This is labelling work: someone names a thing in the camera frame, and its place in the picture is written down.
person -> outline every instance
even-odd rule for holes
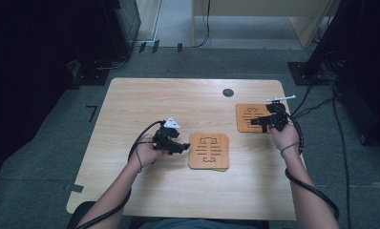
[[[269,126],[272,139],[277,149],[281,151],[281,156],[285,160],[287,170],[299,180],[314,187],[306,167],[299,153],[299,136],[295,128],[286,124],[284,129],[279,132]],[[158,158],[167,152],[163,150],[154,150],[152,147],[152,138],[145,137],[138,144],[135,154],[131,156],[127,165],[122,169],[116,180],[105,191],[97,202],[91,205],[89,211],[81,218],[77,225],[94,219],[116,207],[117,203],[122,202],[130,192],[138,173],[143,167],[154,163]],[[294,202],[295,215],[300,228],[339,228],[339,225],[327,207],[327,204],[307,189],[290,181],[291,193]],[[103,221],[93,225],[91,228],[118,228],[124,208],[119,212],[111,215]],[[250,224],[237,224],[227,222],[226,225],[221,221],[206,219],[164,219],[162,222],[149,222],[142,225],[141,228],[167,228],[166,223],[171,223],[169,228],[181,226],[180,228],[256,228]]]

table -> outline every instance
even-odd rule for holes
[[[225,89],[233,96],[224,96]],[[226,134],[229,169],[191,170],[188,152],[164,156],[138,175],[124,215],[295,220],[285,163],[271,135],[237,131],[237,103],[265,103],[275,96],[284,96],[277,80],[114,79],[75,181],[84,188],[71,192],[68,212],[97,200],[126,164],[137,136],[172,116],[181,126],[177,142],[189,142],[192,133]]]
[[[192,0],[193,45],[196,16],[287,16],[303,48],[309,47],[325,16],[334,15],[340,0]]]

person's right arm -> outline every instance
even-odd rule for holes
[[[297,131],[289,124],[285,125],[281,132],[270,127],[270,132],[279,150],[299,141]],[[283,151],[286,168],[293,177],[315,187],[300,158],[298,147],[299,145],[296,144]],[[339,228],[335,217],[321,198],[293,181],[290,181],[290,185],[295,215],[300,228]]]

gray carpet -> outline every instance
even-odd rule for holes
[[[0,174],[0,228],[66,228],[69,185],[90,140],[99,109],[111,79],[115,77],[182,77],[278,79],[288,102],[296,109],[306,87],[295,86],[286,63],[307,61],[310,51],[207,50],[159,48],[133,54],[120,68],[110,71],[105,86],[80,87],[67,91],[30,143],[9,158]],[[332,97],[331,86],[314,87],[304,108]],[[380,146],[362,146],[360,131],[343,103],[336,111],[347,144],[350,171],[350,213],[352,228],[380,228]],[[342,228],[347,228],[346,183],[342,143],[328,103],[301,117],[306,139],[306,167],[317,186],[338,205]],[[270,221],[270,228],[297,228],[293,221]]]

coaster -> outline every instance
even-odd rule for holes
[[[251,119],[270,115],[265,104],[237,104],[235,109],[237,111],[237,127],[239,132],[269,132],[266,127],[262,128],[260,125],[250,125]]]
[[[224,134],[191,134],[188,165],[192,169],[226,171],[229,138]]]

